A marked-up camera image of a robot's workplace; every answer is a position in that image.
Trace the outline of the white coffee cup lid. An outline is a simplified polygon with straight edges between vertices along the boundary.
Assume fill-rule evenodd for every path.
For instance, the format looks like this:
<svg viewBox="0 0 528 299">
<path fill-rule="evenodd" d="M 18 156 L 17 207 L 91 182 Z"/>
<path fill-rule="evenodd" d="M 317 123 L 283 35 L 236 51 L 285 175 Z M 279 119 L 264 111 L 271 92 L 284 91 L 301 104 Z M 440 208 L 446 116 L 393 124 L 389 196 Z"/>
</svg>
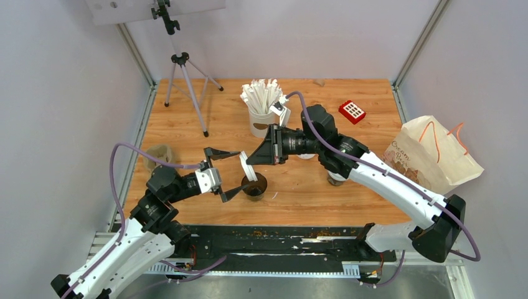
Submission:
<svg viewBox="0 0 528 299">
<path fill-rule="evenodd" d="M 244 151 L 241 151 L 239 154 L 239 158 L 240 158 L 240 163 L 241 163 L 241 166 L 245 173 L 246 178 L 249 181 L 257 181 L 258 180 L 257 174 L 253 166 L 247 163 L 247 159 L 248 159 L 247 154 Z"/>
</svg>

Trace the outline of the white perforated board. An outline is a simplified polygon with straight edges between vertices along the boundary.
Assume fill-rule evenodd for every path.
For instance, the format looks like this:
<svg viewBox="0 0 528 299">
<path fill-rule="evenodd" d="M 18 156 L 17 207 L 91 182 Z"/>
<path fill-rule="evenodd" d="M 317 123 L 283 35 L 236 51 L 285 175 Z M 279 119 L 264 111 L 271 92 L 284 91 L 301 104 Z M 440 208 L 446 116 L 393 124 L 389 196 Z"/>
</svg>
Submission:
<svg viewBox="0 0 528 299">
<path fill-rule="evenodd" d="M 145 21 L 154 18 L 154 13 L 163 4 L 170 16 L 180 16 L 198 12 L 226 8 L 225 0 L 86 0 L 96 25 L 120 24 Z"/>
</svg>

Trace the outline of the cardboard cup carrier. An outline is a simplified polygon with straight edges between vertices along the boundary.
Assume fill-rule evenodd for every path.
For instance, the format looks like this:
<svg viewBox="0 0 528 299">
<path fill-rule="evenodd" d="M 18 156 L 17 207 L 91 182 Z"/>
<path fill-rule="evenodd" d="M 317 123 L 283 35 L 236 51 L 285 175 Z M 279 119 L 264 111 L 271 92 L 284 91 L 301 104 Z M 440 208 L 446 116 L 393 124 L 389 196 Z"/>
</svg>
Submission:
<svg viewBox="0 0 528 299">
<path fill-rule="evenodd" d="M 175 155 L 172 148 L 167 144 L 154 145 L 146 150 L 146 153 L 158 160 L 164 161 L 166 163 L 175 162 Z M 143 158 L 144 167 L 149 173 L 152 173 L 153 170 L 158 167 L 160 164 L 154 162 L 149 158 Z"/>
</svg>

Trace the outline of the paper takeout bag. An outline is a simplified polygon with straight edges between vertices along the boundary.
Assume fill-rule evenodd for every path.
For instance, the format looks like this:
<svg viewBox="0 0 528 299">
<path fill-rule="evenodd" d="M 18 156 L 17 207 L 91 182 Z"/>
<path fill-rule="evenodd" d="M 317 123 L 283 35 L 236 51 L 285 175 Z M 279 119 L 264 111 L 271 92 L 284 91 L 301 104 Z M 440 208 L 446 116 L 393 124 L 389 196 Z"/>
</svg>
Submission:
<svg viewBox="0 0 528 299">
<path fill-rule="evenodd" d="M 432 115 L 414 118 L 402 125 L 382 161 L 422 187 L 447 194 L 484 171 L 460 138 L 463 126 L 449 130 Z"/>
</svg>

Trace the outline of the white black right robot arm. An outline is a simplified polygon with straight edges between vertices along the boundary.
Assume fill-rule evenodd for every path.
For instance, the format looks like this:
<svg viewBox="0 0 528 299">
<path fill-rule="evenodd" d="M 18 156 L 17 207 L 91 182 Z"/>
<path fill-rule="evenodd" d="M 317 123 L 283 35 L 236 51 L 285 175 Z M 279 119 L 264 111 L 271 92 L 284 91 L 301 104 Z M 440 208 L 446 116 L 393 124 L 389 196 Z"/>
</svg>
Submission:
<svg viewBox="0 0 528 299">
<path fill-rule="evenodd" d="M 403 224 L 367 224 L 355 244 L 360 258 L 371 260 L 379 252 L 412 250 L 433 262 L 446 260 L 462 231 L 464 199 L 446 198 L 392 169 L 366 145 L 340 134 L 334 117 L 321 105 L 309 106 L 301 121 L 303 127 L 297 130 L 269 125 L 247 164 L 283 164 L 291 155 L 315 154 L 331 178 L 369 188 L 410 218 Z"/>
</svg>

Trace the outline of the white cup of straws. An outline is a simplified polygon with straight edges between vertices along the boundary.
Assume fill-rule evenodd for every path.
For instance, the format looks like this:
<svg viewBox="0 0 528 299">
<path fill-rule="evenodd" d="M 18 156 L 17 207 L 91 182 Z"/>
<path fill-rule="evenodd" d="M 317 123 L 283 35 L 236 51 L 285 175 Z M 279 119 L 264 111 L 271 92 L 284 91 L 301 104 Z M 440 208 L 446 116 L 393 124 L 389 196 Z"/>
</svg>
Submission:
<svg viewBox="0 0 528 299">
<path fill-rule="evenodd" d="M 271 110 L 275 103 L 286 103 L 285 95 L 276 78 L 253 79 L 242 85 L 240 98 L 248 107 L 249 126 L 253 136 L 264 138 L 268 125 L 276 120 L 276 113 Z"/>
</svg>

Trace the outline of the red white toy block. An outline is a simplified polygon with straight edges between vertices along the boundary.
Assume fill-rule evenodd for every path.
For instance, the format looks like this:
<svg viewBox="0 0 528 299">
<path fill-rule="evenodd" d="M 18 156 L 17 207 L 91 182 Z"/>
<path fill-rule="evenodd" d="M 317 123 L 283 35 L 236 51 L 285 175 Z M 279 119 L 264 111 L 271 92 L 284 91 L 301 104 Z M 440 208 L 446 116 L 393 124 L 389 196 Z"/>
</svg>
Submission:
<svg viewBox="0 0 528 299">
<path fill-rule="evenodd" d="M 338 109 L 339 113 L 349 120 L 353 125 L 358 124 L 366 116 L 366 112 L 357 106 L 353 101 L 348 100 L 341 104 Z"/>
</svg>

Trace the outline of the aluminium rail frame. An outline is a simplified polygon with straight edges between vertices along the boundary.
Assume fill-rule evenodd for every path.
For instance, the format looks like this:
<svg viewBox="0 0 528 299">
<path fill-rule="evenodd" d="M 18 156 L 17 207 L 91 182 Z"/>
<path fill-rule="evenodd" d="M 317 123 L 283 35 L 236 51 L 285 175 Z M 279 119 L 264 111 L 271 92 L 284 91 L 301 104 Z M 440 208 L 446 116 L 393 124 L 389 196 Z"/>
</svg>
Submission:
<svg viewBox="0 0 528 299">
<path fill-rule="evenodd" d="M 110 269 L 110 282 L 141 274 L 350 278 L 374 283 L 388 278 L 400 261 L 411 266 L 434 262 L 410 251 L 381 254 L 368 249 L 358 227 L 190 225 L 172 244 L 164 234 L 131 229 L 123 237 L 98 233 L 89 256 L 112 252 L 92 272 Z"/>
</svg>

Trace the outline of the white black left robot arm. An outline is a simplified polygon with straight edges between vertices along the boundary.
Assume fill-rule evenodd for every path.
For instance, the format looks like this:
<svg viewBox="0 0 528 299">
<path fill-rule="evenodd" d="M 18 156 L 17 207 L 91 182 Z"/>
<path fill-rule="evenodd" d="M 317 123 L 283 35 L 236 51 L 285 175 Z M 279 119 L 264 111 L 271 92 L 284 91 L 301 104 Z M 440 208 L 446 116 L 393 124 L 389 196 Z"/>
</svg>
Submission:
<svg viewBox="0 0 528 299">
<path fill-rule="evenodd" d="M 228 202 L 243 186 L 222 190 L 214 160 L 237 156 L 237 151 L 204 148 L 205 160 L 197 164 L 172 164 L 132 146 L 127 148 L 155 162 L 144 196 L 119 231 L 85 265 L 71 274 L 58 274 L 50 283 L 60 298 L 118 298 L 123 290 L 154 264 L 186 256 L 191 233 L 175 220 L 173 203 L 205 193 Z"/>
</svg>

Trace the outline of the brown cup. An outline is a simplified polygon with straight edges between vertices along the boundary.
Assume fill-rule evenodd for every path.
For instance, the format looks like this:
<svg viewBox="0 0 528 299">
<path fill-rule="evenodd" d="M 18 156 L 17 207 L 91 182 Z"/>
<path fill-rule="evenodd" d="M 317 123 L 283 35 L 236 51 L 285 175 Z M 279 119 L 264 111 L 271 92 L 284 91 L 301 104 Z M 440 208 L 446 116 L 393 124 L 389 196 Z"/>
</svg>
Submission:
<svg viewBox="0 0 528 299">
<path fill-rule="evenodd" d="M 347 179 L 339 174 L 328 171 L 327 181 L 333 186 L 341 186 L 344 184 L 345 181 L 347 181 Z"/>
<path fill-rule="evenodd" d="M 261 173 L 255 173 L 257 180 L 250 181 L 246 176 L 243 177 L 241 185 L 244 187 L 242 192 L 251 201 L 259 201 L 264 197 L 268 187 L 268 181 Z"/>
</svg>

